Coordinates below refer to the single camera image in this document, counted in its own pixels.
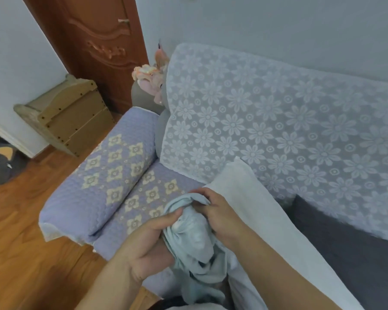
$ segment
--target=light blue cloth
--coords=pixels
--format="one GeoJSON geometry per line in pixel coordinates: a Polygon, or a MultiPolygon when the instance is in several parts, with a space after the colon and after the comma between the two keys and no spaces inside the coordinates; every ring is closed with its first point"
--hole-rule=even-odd
{"type": "Polygon", "coordinates": [[[208,199],[198,193],[187,193],[170,201],[164,214],[184,207],[181,217],[163,230],[165,243],[175,258],[171,268],[181,283],[186,303],[222,303],[224,293],[211,284],[221,283],[227,276],[227,248],[212,233],[206,218],[191,206],[193,201],[204,205],[208,199]]]}

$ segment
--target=carved door panel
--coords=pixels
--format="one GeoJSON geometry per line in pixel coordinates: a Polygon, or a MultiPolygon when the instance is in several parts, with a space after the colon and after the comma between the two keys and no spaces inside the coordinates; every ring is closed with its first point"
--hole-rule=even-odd
{"type": "Polygon", "coordinates": [[[132,70],[148,62],[135,0],[47,0],[46,17],[25,1],[67,69],[95,80],[114,111],[129,109],[132,70]]]}

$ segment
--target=wooden floor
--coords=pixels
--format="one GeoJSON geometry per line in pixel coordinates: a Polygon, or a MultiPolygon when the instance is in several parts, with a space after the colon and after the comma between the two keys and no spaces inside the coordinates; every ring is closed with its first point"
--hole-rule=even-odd
{"type": "Polygon", "coordinates": [[[47,150],[0,186],[0,310],[73,309],[106,264],[90,246],[46,243],[38,227],[47,198],[92,150],[81,158],[47,150]]]}

